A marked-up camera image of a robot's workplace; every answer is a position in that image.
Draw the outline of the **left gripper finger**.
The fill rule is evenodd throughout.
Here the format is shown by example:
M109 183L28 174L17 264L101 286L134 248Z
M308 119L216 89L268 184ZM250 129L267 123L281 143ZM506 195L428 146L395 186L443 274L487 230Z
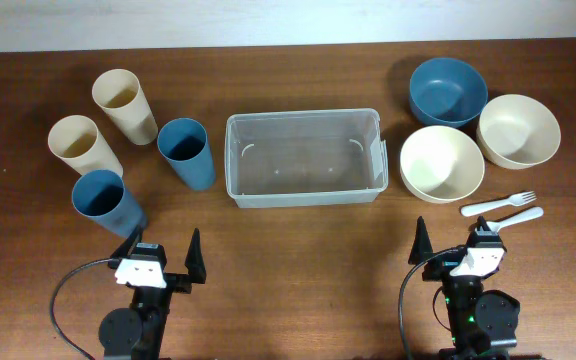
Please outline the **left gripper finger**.
M188 270L190 282L196 284L204 284L206 282L207 272L201 251L200 231L198 228L194 229L184 265Z
M141 226L136 226L128 238L111 254L111 258L128 258L134 247L141 242L142 234L143 228Z

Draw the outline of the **blue cup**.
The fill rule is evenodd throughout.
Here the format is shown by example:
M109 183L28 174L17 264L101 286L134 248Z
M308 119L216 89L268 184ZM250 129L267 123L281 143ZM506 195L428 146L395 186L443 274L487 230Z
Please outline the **blue cup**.
M137 228L144 230L148 219L135 197L115 172L106 169L81 176L72 189L75 210L123 238Z
M205 127L191 118L168 122L157 138L159 152L182 181L194 191L216 181L212 152Z

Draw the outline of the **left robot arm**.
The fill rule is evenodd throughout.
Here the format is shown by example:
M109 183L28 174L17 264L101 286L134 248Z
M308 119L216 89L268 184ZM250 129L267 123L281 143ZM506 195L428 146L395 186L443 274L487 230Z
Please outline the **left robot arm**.
M136 227L111 255L109 267L115 271L116 283L132 289L133 297L127 308L111 311L100 323L98 337L105 359L157 360L172 296L191 293L194 284L207 278L198 229L191 237L185 274L166 273L164 247L144 243L142 235L143 229Z

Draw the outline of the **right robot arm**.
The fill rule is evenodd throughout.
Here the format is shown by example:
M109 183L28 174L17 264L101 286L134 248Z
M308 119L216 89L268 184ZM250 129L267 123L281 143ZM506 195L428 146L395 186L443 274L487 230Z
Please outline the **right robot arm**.
M499 291L486 291L483 281L499 271L506 254L499 234L477 219L477 227L463 245L435 252L422 218L417 219L408 263L422 279L439 282L444 295L451 348L438 352L441 359L507 359L517 345L520 303Z

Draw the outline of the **clear plastic container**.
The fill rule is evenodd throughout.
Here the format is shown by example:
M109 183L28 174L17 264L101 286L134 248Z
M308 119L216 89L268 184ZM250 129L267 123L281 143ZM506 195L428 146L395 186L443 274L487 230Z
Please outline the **clear plastic container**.
M235 114L224 166L240 208L370 203L389 185L380 116L370 108Z

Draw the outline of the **white plastic spoon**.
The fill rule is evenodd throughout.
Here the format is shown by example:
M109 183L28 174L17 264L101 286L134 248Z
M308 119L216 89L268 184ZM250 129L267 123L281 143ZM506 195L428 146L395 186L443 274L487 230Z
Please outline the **white plastic spoon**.
M544 210L541 207L535 206L500 221L488 221L487 226L491 231L498 233L502 228L531 221L543 215Z

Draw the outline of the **white plastic fork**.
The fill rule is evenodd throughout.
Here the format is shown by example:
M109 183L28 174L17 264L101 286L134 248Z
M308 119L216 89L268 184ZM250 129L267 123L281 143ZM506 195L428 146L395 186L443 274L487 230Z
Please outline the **white plastic fork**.
M514 207L523 206L534 201L536 198L537 196L534 191L521 192L500 200L492 200L463 206L460 209L460 213L465 217L470 217L494 209L498 209L504 206L514 206Z

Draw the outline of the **beige bowl left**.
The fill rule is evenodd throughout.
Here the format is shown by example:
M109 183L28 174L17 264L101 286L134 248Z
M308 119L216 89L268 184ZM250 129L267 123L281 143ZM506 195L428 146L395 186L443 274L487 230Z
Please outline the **beige bowl left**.
M406 188L434 204L470 196L485 175L478 145L462 131L439 125L421 128L404 141L399 166Z

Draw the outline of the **beige bowl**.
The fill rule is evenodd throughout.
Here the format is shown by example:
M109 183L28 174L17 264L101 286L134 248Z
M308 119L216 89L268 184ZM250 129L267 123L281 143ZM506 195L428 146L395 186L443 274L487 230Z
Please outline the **beige bowl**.
M399 166L406 188L434 204L470 196L485 175L478 145L462 131L439 125L421 128L404 141Z
M551 159L559 149L561 130L554 114L539 101L506 94L483 108L476 142L490 162L520 170Z

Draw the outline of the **beige bowl right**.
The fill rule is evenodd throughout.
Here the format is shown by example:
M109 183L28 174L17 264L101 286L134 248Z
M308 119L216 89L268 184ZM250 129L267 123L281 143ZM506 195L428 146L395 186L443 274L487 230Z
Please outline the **beige bowl right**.
M490 162L520 170L551 159L559 149L561 130L554 114L539 101L506 94L483 108L476 142Z

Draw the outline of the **beige cup near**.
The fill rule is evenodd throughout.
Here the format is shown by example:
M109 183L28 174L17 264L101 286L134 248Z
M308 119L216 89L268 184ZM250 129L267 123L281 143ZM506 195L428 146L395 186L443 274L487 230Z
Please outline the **beige cup near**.
M106 169L123 176L123 167L96 123L83 115L60 119L48 134L50 151L64 163L85 175Z

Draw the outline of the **beige cup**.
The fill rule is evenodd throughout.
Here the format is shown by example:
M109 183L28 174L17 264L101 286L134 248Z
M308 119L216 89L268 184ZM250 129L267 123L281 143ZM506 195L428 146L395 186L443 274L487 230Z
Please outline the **beige cup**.
M135 145L147 145L158 125L137 76L126 69L102 73L92 86L94 102Z
M106 169L123 176L123 167L96 123L83 115L60 119L48 134L50 151L64 163L85 175Z

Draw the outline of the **blue bowl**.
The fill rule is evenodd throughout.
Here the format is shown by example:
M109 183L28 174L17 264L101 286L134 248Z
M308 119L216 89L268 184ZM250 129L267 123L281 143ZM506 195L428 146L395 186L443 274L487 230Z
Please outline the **blue bowl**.
M424 125L462 127L481 114L488 98L483 76L455 58L429 59L409 81L411 112Z

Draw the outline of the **beige cup far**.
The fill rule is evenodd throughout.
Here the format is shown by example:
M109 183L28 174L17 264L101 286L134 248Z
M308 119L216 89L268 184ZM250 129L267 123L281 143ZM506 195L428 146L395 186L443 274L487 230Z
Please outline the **beige cup far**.
M92 86L94 102L135 145L147 145L158 125L137 76L126 69L102 73Z

